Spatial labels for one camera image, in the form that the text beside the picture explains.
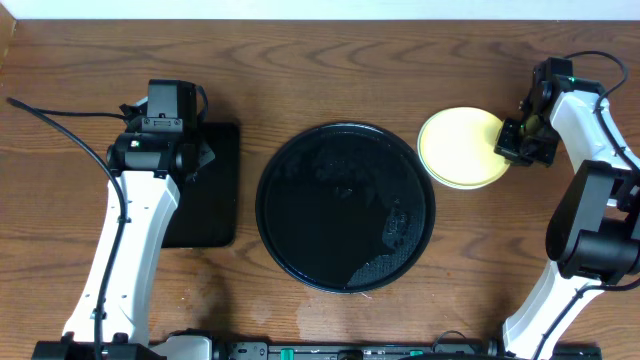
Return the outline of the light blue plate back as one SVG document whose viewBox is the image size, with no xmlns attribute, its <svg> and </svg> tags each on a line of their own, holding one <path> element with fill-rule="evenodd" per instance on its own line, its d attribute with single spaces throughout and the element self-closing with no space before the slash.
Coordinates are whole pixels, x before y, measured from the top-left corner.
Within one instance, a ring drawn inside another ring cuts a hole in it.
<svg viewBox="0 0 640 360">
<path fill-rule="evenodd" d="M 487 186 L 502 177 L 510 167 L 503 157 L 484 145 L 447 147 L 425 143 L 419 147 L 418 154 L 436 181 L 460 190 Z"/>
</svg>

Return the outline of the yellow plate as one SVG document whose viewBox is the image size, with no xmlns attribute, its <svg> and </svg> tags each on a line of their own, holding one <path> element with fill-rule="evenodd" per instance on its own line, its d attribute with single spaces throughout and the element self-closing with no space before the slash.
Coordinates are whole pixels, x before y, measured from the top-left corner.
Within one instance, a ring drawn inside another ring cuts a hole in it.
<svg viewBox="0 0 640 360">
<path fill-rule="evenodd" d="M 494 146 L 502 121 L 495 115 L 474 107 L 454 107 L 439 111 L 423 124 L 417 150 L 425 143 L 437 146 Z"/>
</svg>

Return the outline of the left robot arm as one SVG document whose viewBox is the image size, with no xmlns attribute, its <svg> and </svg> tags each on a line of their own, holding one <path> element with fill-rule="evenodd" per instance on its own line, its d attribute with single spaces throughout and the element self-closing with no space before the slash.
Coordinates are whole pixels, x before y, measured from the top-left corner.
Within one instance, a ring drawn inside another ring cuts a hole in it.
<svg viewBox="0 0 640 360">
<path fill-rule="evenodd" d="M 169 133 L 123 133 L 109 149 L 114 182 L 93 264 L 58 341 L 35 359 L 211 359 L 214 342 L 189 330 L 151 345 L 150 300 L 159 253 L 180 191 L 170 173 L 191 172 L 197 147 Z"/>
</svg>

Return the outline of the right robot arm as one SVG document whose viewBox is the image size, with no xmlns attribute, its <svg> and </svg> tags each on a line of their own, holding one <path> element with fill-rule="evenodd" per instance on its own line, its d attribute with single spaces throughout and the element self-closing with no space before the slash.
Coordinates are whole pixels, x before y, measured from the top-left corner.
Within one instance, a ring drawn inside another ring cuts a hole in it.
<svg viewBox="0 0 640 360">
<path fill-rule="evenodd" d="M 549 359 L 580 312 L 639 271 L 639 160 L 613 122 L 607 91 L 572 75 L 536 75 L 494 151 L 514 165 L 551 165 L 563 144 L 574 177 L 546 230 L 548 261 L 524 304 L 502 325 L 503 354 Z"/>
</svg>

